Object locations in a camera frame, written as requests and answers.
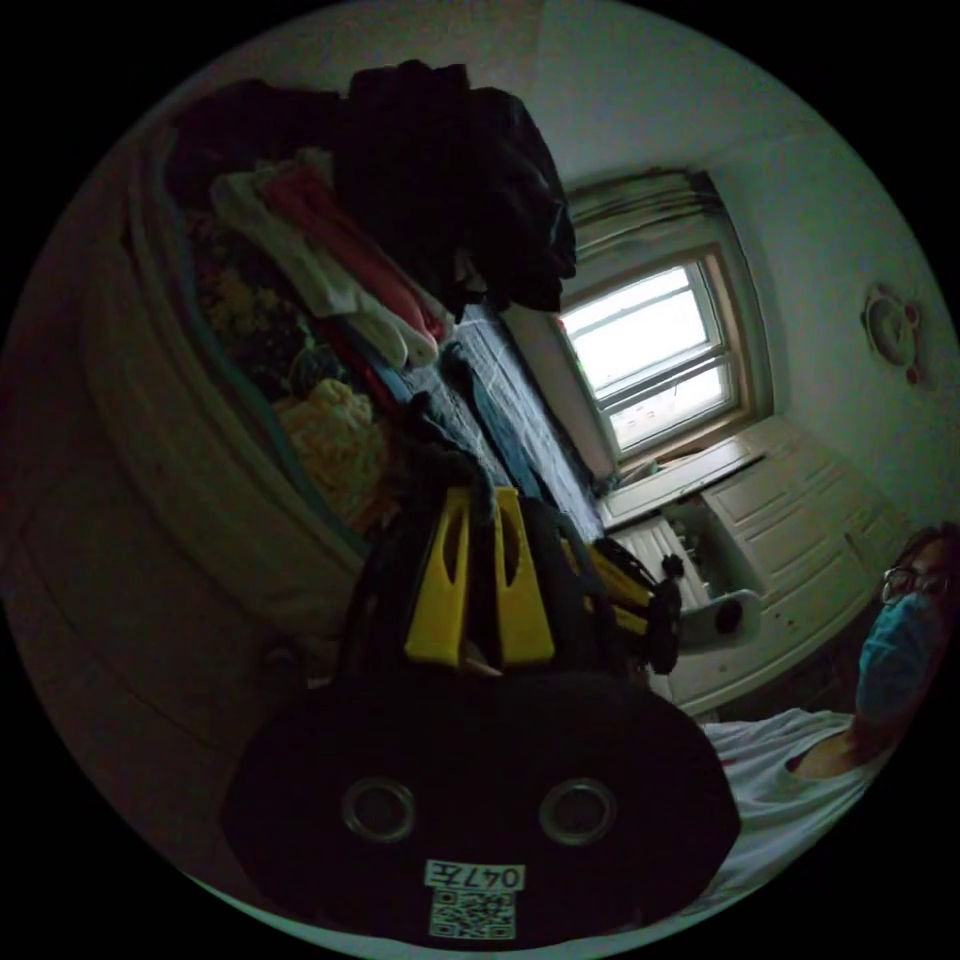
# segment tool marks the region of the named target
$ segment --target window sill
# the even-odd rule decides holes
[[[650,466],[654,461],[663,464],[664,467],[672,466],[673,461],[680,461],[684,457],[700,453],[707,447],[732,437],[749,426],[753,420],[751,411],[743,407],[728,410],[682,436],[674,437],[660,446],[651,447],[643,453],[622,460],[617,473],[621,479],[625,479],[629,474]]]

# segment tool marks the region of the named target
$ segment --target hair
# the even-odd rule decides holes
[[[955,615],[960,607],[960,525],[945,520],[937,526],[923,527],[907,540],[893,565],[899,567],[910,563],[931,543],[938,542],[947,548],[947,576],[950,579],[948,608]]]
[[[960,526],[951,523],[949,520],[944,521],[939,526],[924,527],[914,533],[904,544],[899,556],[894,561],[894,566],[909,563],[925,547],[941,540],[947,546],[951,575],[960,572]]]

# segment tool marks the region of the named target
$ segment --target blue face mask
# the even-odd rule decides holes
[[[925,594],[884,607],[860,654],[857,713],[885,723],[903,716],[920,695],[936,653],[939,624]]]

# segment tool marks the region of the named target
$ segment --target white cabinet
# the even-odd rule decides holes
[[[908,535],[906,520],[891,503],[880,503],[853,515],[845,536],[872,587],[880,583]]]
[[[907,533],[876,487],[813,438],[780,419],[751,431],[764,459],[701,498],[755,577],[763,628],[740,649],[681,656],[670,687],[692,714],[815,653],[863,609]]]
[[[768,602],[760,635],[739,649],[681,655],[670,674],[674,702],[700,714],[756,690],[833,637],[868,599],[860,563],[843,538],[819,554],[816,569]]]

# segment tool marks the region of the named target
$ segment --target label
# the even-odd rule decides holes
[[[512,940],[517,935],[516,894],[522,864],[428,860],[424,883],[433,888],[430,936],[452,940]]]

